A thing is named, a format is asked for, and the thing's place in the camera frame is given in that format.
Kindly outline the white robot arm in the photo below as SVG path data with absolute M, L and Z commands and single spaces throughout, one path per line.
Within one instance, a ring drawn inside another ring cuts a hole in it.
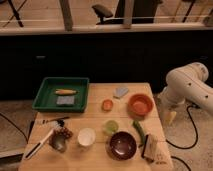
M 163 125 L 169 125 L 175 118 L 175 107 L 189 100 L 209 114 L 213 114 L 213 88 L 205 83 L 209 77 L 208 68 L 193 62 L 169 71 L 166 86 L 159 94 L 162 104 L 160 114 Z

